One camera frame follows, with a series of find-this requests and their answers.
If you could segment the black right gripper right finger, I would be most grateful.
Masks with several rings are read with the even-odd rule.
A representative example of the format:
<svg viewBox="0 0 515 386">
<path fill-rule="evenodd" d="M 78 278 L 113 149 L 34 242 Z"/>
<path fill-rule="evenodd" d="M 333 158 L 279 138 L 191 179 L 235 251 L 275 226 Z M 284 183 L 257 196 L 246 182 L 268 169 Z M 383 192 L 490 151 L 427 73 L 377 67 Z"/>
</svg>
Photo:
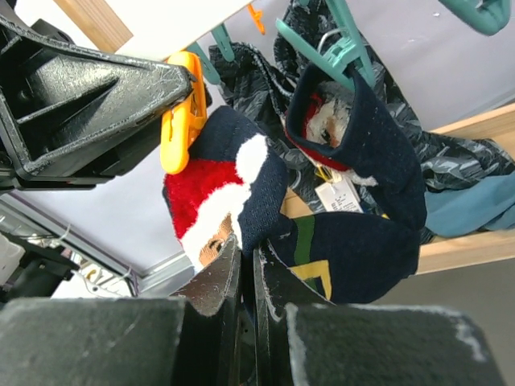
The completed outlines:
<svg viewBox="0 0 515 386">
<path fill-rule="evenodd" d="M 479 327 L 441 306 L 334 305 L 253 255 L 260 385 L 502 385 Z"/>
</svg>

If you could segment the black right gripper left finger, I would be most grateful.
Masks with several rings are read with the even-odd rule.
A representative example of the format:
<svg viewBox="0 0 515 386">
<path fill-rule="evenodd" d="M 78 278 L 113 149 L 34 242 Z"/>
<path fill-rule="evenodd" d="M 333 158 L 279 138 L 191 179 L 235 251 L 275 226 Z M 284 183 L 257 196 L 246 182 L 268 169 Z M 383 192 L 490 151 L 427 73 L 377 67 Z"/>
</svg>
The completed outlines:
<svg viewBox="0 0 515 386">
<path fill-rule="evenodd" d="M 4 385 L 236 385 L 241 254 L 234 238 L 169 298 L 52 299 L 74 264 L 29 245 L 1 302 Z"/>
</svg>

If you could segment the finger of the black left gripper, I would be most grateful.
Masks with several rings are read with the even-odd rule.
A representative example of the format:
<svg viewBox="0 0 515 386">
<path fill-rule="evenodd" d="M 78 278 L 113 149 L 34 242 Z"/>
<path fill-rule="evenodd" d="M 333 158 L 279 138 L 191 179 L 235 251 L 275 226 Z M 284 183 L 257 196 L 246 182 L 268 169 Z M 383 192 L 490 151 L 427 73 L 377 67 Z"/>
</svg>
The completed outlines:
<svg viewBox="0 0 515 386">
<path fill-rule="evenodd" d="M 1 188 L 89 189 L 129 172 L 191 90 L 184 67 L 78 47 L 2 12 Z"/>
</svg>

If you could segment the navy sock with yellow tag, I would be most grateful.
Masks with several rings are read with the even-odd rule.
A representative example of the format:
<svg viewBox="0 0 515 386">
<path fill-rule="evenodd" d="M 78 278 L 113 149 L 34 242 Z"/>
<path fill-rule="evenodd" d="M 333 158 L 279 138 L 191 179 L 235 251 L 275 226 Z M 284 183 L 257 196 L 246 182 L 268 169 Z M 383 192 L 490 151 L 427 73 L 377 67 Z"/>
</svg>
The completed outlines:
<svg viewBox="0 0 515 386">
<path fill-rule="evenodd" d="M 260 244 L 330 302 L 370 303 L 418 267 L 418 233 L 396 221 L 348 211 L 283 214 L 288 172 L 266 135 L 221 106 L 193 142 L 186 168 L 163 195 L 176 237 L 197 270 L 234 236 L 244 257 Z"/>
</svg>

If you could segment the teal blue garment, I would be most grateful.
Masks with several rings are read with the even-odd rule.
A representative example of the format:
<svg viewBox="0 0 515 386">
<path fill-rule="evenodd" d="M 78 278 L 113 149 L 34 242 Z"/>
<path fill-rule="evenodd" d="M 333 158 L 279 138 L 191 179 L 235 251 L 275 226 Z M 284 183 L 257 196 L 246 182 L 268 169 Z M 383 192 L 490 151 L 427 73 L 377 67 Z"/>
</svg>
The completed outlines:
<svg viewBox="0 0 515 386">
<path fill-rule="evenodd" d="M 426 192 L 426 227 L 452 238 L 514 228 L 514 174 L 488 176 L 463 190 Z"/>
</svg>

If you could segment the teal clothes clip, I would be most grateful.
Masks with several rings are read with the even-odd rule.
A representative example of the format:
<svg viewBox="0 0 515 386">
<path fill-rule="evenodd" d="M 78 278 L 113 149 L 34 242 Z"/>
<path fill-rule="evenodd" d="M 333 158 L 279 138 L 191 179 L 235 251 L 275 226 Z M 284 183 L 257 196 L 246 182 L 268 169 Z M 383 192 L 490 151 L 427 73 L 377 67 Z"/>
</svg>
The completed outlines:
<svg viewBox="0 0 515 386">
<path fill-rule="evenodd" d="M 321 36 L 316 45 L 309 43 L 286 22 L 278 19 L 278 33 L 310 63 L 323 70 L 333 80 L 354 89 L 350 70 L 358 71 L 369 86 L 373 87 L 376 77 L 372 61 L 358 31 L 352 13 L 345 1 L 324 3 L 336 27 Z"/>
</svg>

